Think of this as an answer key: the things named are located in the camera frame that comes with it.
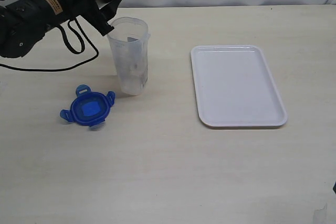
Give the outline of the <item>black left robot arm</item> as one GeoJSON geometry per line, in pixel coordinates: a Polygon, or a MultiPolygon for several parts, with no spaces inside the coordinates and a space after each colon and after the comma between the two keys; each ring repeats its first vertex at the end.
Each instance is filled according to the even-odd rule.
{"type": "Polygon", "coordinates": [[[25,56],[46,32],[78,16],[105,36],[121,1],[18,0],[1,7],[1,56],[25,56]]]}

